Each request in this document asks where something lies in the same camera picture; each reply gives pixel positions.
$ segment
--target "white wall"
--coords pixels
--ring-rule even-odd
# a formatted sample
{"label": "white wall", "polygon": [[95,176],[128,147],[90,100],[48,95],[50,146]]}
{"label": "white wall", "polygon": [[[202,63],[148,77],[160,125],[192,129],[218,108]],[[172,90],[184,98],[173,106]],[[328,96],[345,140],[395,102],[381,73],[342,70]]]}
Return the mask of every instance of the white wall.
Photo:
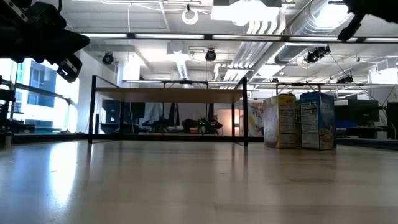
{"label": "white wall", "polygon": [[[76,108],[71,105],[69,117],[69,130],[71,132],[88,132],[88,117],[90,113],[91,101],[91,81],[92,76],[97,75],[104,78],[111,83],[117,82],[117,77],[114,71],[110,70],[99,61],[95,60],[92,56],[87,54],[84,50],[80,50],[78,57],[83,63],[79,78],[76,84],[72,87],[72,92],[78,91],[78,100]],[[112,87],[111,85],[97,79],[97,87]],[[100,113],[102,108],[102,97],[96,95],[95,113]]]}

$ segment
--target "white ceiling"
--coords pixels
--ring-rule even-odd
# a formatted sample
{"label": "white ceiling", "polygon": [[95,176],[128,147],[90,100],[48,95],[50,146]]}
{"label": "white ceiling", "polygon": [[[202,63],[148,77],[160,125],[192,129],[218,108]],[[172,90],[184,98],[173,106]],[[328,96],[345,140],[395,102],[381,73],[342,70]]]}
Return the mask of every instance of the white ceiling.
{"label": "white ceiling", "polygon": [[[296,0],[296,7],[290,10],[290,14],[298,11],[308,0]],[[212,0],[202,1],[202,9],[210,10]],[[160,9],[158,5],[147,5]],[[184,6],[164,6],[165,9],[181,9]],[[63,0],[62,15],[75,32],[127,32],[127,9],[128,5],[103,4],[100,2],[78,2]],[[131,32],[174,32],[174,33],[214,33],[214,34],[241,34],[247,27],[239,27],[230,21],[212,21],[211,16],[199,14],[199,20],[194,25],[185,24],[182,19],[182,11],[165,11],[165,21],[161,11],[145,9],[139,6],[130,8]],[[331,35],[338,35],[346,24],[335,30]],[[398,25],[389,24],[373,16],[366,16],[357,35],[398,35]],[[190,51],[194,52],[193,60],[187,62],[189,70],[213,71],[215,63],[205,62],[205,53],[208,48],[214,48],[217,52],[217,62],[230,61],[239,49],[240,42],[207,42],[191,41],[188,43]],[[150,69],[143,70],[144,75],[167,74],[177,67],[173,62],[161,61],[167,49],[166,40],[101,40],[92,41],[90,48],[101,58],[104,46],[133,45],[146,61]],[[368,67],[373,63],[384,59],[386,55],[398,55],[398,45],[374,45],[374,44],[333,44],[330,46],[334,58],[343,69],[354,68],[354,79],[358,82],[366,81]],[[127,58],[126,52],[115,52],[119,60]],[[319,61],[318,64],[304,69],[301,63],[297,66],[288,66],[283,69],[284,76],[279,77],[281,82],[304,81],[308,78],[315,82],[327,81],[330,75],[341,72],[334,60],[328,56]]]}

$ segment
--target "ceiling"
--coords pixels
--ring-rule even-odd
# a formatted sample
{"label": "ceiling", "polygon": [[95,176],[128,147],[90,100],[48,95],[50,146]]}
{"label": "ceiling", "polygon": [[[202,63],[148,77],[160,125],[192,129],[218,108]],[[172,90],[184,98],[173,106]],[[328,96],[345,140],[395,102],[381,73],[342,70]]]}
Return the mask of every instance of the ceiling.
{"label": "ceiling", "polygon": [[[308,0],[295,0],[296,5],[289,7],[286,11],[289,21]],[[201,6],[192,8],[208,10],[211,13],[213,0],[202,1]],[[129,10],[130,32],[171,32],[171,33],[197,33],[197,34],[243,34],[248,26],[236,26],[231,21],[214,21],[211,16],[199,13],[198,22],[188,25],[182,21],[182,11],[160,11],[156,4],[145,5],[153,9],[128,4],[103,4],[101,2],[80,2],[63,0],[62,16],[68,22],[68,28],[75,32],[128,32],[127,11]],[[164,5],[164,9],[184,9],[185,6]],[[347,23],[343,24],[330,35],[338,35]],[[398,25],[389,24],[373,16],[366,16],[362,26],[357,31],[358,36],[397,36]],[[130,46],[134,46],[142,60],[145,62],[141,73],[144,78],[165,78],[177,70],[175,62],[164,59],[167,51],[167,40],[95,40],[92,39],[90,46],[85,50],[98,60],[102,59],[105,51],[114,51],[113,47],[124,46],[125,50],[114,52],[117,60],[127,60],[130,56]],[[240,42],[217,42],[217,41],[188,41],[191,60],[186,62],[189,71],[207,71],[213,73],[217,63],[231,63],[239,50]],[[209,48],[217,53],[214,62],[206,62],[205,54]],[[356,82],[368,80],[369,67],[391,56],[398,55],[398,45],[391,44],[331,44],[331,55],[339,63],[342,69],[352,68],[352,74]],[[318,63],[309,66],[301,63],[303,57],[294,60],[289,66],[281,70],[283,73],[275,76],[280,82],[327,82],[332,75],[341,72],[341,68],[330,56],[326,56]],[[261,82],[263,78],[252,79]]]}

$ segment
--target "black frame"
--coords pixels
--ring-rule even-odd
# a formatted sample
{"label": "black frame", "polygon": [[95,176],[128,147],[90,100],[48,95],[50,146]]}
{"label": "black frame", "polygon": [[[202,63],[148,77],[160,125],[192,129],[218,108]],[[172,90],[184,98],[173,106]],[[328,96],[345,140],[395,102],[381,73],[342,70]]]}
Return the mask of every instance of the black frame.
{"label": "black frame", "polygon": [[[249,138],[248,136],[248,78],[243,77],[239,83],[235,86],[235,90],[238,90],[240,86],[242,86],[242,94],[243,94],[243,137],[235,135],[235,103],[231,104],[232,108],[232,136],[224,137],[224,136],[169,136],[169,135],[156,135],[156,136],[146,136],[146,135],[126,135],[123,134],[123,116],[124,116],[124,102],[120,102],[121,112],[119,117],[119,134],[93,134],[93,124],[94,124],[94,109],[95,109],[95,95],[97,92],[97,78],[110,84],[116,88],[120,88],[119,86],[105,80],[102,77],[97,75],[93,75],[91,82],[91,101],[90,101],[90,114],[89,114],[89,123],[88,123],[88,143],[93,143],[93,140],[132,140],[132,141],[208,141],[208,142],[243,142],[245,147],[249,146],[249,141],[258,142],[259,138]],[[165,88],[166,83],[180,83],[180,84],[193,84],[193,83],[202,83],[206,84],[208,88],[208,82],[206,81],[190,81],[190,80],[167,80],[163,81],[163,86]]]}

